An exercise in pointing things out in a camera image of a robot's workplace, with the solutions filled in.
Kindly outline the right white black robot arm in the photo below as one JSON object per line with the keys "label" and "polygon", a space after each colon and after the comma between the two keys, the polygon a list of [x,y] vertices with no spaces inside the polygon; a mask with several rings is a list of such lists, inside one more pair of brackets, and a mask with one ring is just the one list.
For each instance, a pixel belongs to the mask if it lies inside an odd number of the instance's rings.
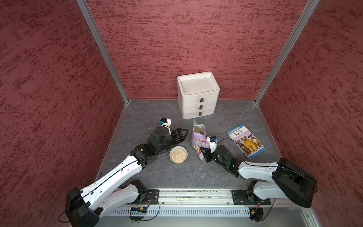
{"label": "right white black robot arm", "polygon": [[312,205],[317,179],[288,159],[281,158],[272,163],[240,161],[223,145],[213,152],[210,148],[200,151],[206,162],[214,161],[235,177],[252,180],[244,191],[251,205],[267,199],[289,199],[304,208]]}

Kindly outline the purple oats bag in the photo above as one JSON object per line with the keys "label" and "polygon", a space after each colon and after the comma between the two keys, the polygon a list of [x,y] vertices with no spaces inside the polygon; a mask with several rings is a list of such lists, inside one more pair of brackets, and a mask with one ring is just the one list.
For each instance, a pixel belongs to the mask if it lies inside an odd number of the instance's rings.
{"label": "purple oats bag", "polygon": [[206,128],[203,124],[197,123],[194,119],[192,126],[192,146],[196,150],[200,160],[205,161],[206,159],[203,152],[201,151],[201,148],[210,148],[209,142],[207,140]]}

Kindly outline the white patterned breakfast bowl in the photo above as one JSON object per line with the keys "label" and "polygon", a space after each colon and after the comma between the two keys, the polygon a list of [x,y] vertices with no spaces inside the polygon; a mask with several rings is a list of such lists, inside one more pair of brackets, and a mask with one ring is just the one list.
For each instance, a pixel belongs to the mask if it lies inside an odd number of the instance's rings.
{"label": "white patterned breakfast bowl", "polygon": [[170,150],[169,158],[175,164],[184,163],[188,158],[188,151],[182,146],[176,146]]}

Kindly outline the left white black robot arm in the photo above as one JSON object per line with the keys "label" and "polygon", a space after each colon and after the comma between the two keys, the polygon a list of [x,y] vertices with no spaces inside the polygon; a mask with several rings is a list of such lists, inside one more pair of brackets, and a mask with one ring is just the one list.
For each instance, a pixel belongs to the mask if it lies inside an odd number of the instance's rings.
{"label": "left white black robot arm", "polygon": [[65,210],[73,227],[94,227],[108,212],[119,206],[143,202],[146,188],[139,180],[118,190],[124,182],[154,162],[163,154],[185,141],[187,129],[172,130],[167,125],[156,127],[147,142],[134,148],[117,167],[96,182],[79,190],[71,189],[66,196]]}

